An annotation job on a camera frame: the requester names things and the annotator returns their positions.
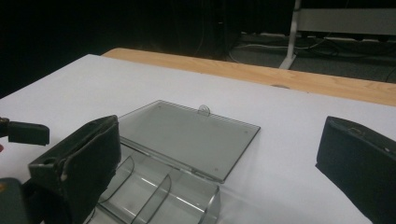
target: dark background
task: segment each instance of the dark background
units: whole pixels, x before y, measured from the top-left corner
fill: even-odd
[[[345,7],[347,0],[304,0]],[[395,7],[350,0],[348,7]],[[241,32],[288,35],[294,0],[33,1],[0,3],[0,98],[86,54],[144,49],[223,59]]]

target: wooden table edge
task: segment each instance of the wooden table edge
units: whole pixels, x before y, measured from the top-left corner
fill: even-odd
[[[396,105],[396,84],[347,77],[283,70],[241,63],[228,63],[135,49],[112,49],[102,56],[185,71],[229,77],[297,91],[352,100]]]

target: table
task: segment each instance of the table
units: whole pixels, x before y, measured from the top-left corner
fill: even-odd
[[[0,177],[26,181],[26,164],[90,120],[122,116],[156,100],[205,104],[214,114],[262,127],[220,187],[219,224],[370,223],[316,169],[318,144],[327,116],[396,139],[395,86],[114,49],[105,57],[85,56],[0,100],[2,116],[51,131],[46,147],[0,139]]]
[[[391,83],[226,63],[134,49],[113,49],[103,56],[286,87],[297,91],[308,91],[382,105],[396,105],[396,85]]]

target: metal stand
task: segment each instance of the metal stand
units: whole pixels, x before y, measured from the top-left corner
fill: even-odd
[[[293,64],[294,60],[296,59],[296,55],[294,55],[294,45],[297,35],[300,5],[301,5],[301,0],[296,0],[294,5],[293,17],[291,19],[288,54],[286,55],[285,60],[283,60],[283,63],[279,66],[279,68],[281,69],[289,69]]]
[[[290,27],[288,54],[281,69],[290,69],[297,30],[366,35],[396,35],[395,8],[300,8],[296,0]]]

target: black clamp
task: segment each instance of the black clamp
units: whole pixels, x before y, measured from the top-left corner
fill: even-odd
[[[42,124],[0,118],[0,137],[6,136],[9,142],[44,146],[50,142],[50,129]]]

